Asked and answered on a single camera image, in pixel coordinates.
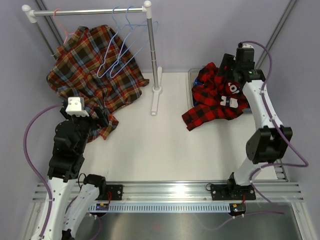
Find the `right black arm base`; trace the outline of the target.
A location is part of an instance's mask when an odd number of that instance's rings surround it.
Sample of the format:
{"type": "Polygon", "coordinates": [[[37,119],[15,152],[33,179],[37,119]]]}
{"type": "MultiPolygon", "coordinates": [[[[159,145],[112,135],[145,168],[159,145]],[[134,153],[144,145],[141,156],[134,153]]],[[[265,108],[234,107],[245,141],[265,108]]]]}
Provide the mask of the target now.
{"type": "Polygon", "coordinates": [[[210,192],[213,201],[254,201],[257,199],[254,188],[247,186],[229,186],[227,184],[207,183],[205,189],[210,192]]]}

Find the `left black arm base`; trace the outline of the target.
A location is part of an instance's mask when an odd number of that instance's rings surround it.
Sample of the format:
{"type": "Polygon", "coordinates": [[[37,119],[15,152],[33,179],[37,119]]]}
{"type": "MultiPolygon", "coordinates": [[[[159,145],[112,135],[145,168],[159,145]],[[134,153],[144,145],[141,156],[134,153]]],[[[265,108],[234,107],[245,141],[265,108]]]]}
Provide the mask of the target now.
{"type": "Polygon", "coordinates": [[[97,201],[121,201],[123,197],[122,184],[104,184],[99,188],[97,201]]]}

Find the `light blue hanger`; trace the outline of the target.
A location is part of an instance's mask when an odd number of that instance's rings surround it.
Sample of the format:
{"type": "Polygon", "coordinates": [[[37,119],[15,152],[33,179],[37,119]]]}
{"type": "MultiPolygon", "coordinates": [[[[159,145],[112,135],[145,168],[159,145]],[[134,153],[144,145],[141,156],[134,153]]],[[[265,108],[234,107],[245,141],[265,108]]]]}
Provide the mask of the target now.
{"type": "MultiPolygon", "coordinates": [[[[122,67],[115,73],[113,73],[114,71],[114,68],[117,67],[119,64],[120,64],[120,60],[121,58],[127,53],[130,51],[130,48],[132,46],[134,46],[141,38],[142,36],[144,35],[145,31],[148,31],[148,27],[147,27],[147,19],[139,24],[133,24],[130,22],[129,18],[126,17],[126,21],[127,21],[127,24],[123,25],[123,26],[119,26],[118,24],[116,25],[116,33],[114,34],[114,36],[111,38],[110,40],[110,43],[113,43],[114,42],[114,39],[115,37],[118,36],[118,33],[128,27],[130,28],[130,31],[128,32],[127,36],[124,38],[123,42],[122,42],[122,45],[121,45],[121,48],[120,48],[120,51],[119,51],[119,54],[118,54],[118,57],[116,58],[115,62],[112,63],[112,65],[105,71],[106,73],[109,72],[109,75],[111,78],[114,78],[116,75],[118,75],[134,58],[135,58],[135,54],[132,55],[132,57],[125,63],[122,65],[122,67]],[[142,30],[140,32],[140,35],[137,35],[136,38],[133,40],[133,42],[130,44],[130,45],[126,45],[126,40],[128,38],[131,38],[131,35],[132,33],[135,31],[135,29],[137,28],[142,28],[144,27],[144,30],[142,30]]],[[[157,21],[153,21],[153,26],[156,25],[156,27],[159,26],[159,23],[157,21]]]]}

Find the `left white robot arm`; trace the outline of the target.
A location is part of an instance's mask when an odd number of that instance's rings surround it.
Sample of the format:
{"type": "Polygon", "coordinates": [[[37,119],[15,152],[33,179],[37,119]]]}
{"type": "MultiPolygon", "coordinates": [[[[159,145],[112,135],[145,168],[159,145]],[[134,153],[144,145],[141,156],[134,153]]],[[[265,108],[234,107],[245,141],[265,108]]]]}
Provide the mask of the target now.
{"type": "Polygon", "coordinates": [[[85,110],[63,107],[61,111],[66,119],[55,128],[52,157],[44,181],[47,195],[33,240],[75,239],[91,204],[108,192],[105,177],[88,174],[76,198],[69,202],[85,160],[89,135],[98,123],[85,110]]]}

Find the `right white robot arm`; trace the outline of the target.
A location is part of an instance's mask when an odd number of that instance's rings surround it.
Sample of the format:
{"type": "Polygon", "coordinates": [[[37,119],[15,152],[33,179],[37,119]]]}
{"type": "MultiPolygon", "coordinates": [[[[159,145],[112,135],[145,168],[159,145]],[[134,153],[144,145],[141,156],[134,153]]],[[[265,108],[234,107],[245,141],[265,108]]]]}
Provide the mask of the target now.
{"type": "Polygon", "coordinates": [[[261,69],[255,68],[254,48],[249,44],[239,45],[235,55],[224,54],[218,76],[238,84],[249,103],[255,133],[245,146],[246,159],[233,172],[220,190],[211,190],[214,200],[255,200],[252,180],[264,165],[271,166],[281,159],[293,136],[290,127],[285,127],[278,118],[266,88],[266,78],[261,69]]]}

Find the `blue plaid shirt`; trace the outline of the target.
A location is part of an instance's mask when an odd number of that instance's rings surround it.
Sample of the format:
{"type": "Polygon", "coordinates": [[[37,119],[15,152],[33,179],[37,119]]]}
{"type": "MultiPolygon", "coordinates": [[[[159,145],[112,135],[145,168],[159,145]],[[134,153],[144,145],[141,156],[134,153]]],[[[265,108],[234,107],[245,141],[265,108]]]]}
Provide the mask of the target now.
{"type": "MultiPolygon", "coordinates": [[[[192,84],[192,87],[196,87],[196,86],[202,86],[204,83],[199,81],[198,77],[195,78],[193,84],[192,84]]],[[[192,103],[193,103],[193,106],[197,106],[198,105],[198,102],[195,100],[194,96],[193,96],[193,93],[191,94],[192,96],[192,103]]],[[[250,113],[251,112],[251,108],[250,107],[247,107],[245,109],[242,110],[244,113],[250,113]]]]}

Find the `red black checked shirt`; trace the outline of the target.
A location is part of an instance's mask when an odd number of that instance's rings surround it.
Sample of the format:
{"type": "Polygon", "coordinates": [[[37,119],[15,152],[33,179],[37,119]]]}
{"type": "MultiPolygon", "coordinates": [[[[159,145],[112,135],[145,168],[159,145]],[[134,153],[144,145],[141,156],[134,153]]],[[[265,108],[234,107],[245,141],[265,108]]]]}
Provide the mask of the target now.
{"type": "Polygon", "coordinates": [[[188,131],[213,120],[233,120],[250,107],[239,84],[218,76],[219,68],[210,62],[197,76],[197,84],[191,89],[194,107],[181,117],[188,131]]]}

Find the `pink wire hanger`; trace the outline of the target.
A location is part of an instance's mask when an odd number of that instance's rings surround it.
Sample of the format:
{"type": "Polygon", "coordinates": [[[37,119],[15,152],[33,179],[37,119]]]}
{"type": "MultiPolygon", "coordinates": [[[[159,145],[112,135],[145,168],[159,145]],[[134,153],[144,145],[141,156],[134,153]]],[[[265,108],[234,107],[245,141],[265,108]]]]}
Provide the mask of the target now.
{"type": "Polygon", "coordinates": [[[61,30],[64,32],[65,38],[63,41],[63,44],[65,44],[68,41],[68,37],[72,36],[74,34],[74,32],[68,32],[65,27],[61,24],[61,22],[57,19],[57,12],[61,11],[61,8],[57,8],[53,11],[53,20],[56,24],[58,24],[58,26],[61,28],[61,30]]]}

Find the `brown plaid shirt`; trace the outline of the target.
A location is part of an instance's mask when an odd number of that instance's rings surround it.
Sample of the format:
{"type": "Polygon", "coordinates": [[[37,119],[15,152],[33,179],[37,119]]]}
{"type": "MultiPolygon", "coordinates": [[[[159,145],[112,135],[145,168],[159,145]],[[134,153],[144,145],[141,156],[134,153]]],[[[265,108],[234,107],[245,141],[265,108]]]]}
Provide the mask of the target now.
{"type": "MultiPolygon", "coordinates": [[[[92,142],[98,137],[107,139],[119,122],[114,112],[130,105],[142,95],[142,88],[149,84],[135,60],[115,77],[105,72],[117,59],[123,40],[108,25],[94,28],[80,26],[73,36],[56,50],[56,62],[46,77],[49,87],[61,98],[83,97],[85,110],[97,118],[94,107],[100,107],[108,117],[108,127],[94,130],[92,142]]],[[[116,73],[133,55],[127,52],[116,73]]]]}

